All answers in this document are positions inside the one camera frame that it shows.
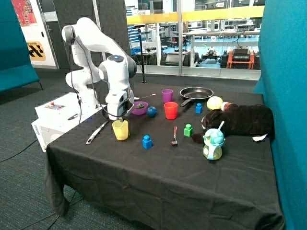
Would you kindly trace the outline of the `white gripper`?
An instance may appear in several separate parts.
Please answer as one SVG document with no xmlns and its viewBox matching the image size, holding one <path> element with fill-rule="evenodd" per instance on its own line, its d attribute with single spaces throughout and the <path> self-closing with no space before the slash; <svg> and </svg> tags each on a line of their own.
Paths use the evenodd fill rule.
<svg viewBox="0 0 307 230">
<path fill-rule="evenodd" d="M 123 122 L 122 116 L 128 116 L 134 109 L 134 93 L 132 90 L 110 90 L 106 103 L 109 119 Z"/>
</svg>

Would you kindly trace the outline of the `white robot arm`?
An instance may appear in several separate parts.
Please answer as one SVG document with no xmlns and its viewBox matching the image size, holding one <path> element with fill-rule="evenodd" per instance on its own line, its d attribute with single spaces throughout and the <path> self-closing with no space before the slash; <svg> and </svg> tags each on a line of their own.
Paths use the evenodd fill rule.
<svg viewBox="0 0 307 230">
<path fill-rule="evenodd" d="M 103 109 L 111 120 L 129 116 L 134 109 L 130 80 L 137 72 L 136 62 L 89 18 L 62 28 L 63 41 L 70 45 L 73 62 L 79 66 L 66 75 L 66 83 L 79 96 L 82 113 L 99 108 L 94 84 L 104 81 L 107 94 Z"/>
</svg>

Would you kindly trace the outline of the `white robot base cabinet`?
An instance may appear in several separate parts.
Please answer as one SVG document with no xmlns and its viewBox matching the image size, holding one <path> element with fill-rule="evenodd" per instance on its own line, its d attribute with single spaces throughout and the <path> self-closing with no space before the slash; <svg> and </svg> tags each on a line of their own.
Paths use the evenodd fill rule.
<svg viewBox="0 0 307 230">
<path fill-rule="evenodd" d="M 33 130 L 43 152 L 47 145 L 85 121 L 105 105 L 79 104 L 77 94 L 70 92 L 35 108 L 38 119 L 32 123 Z"/>
</svg>

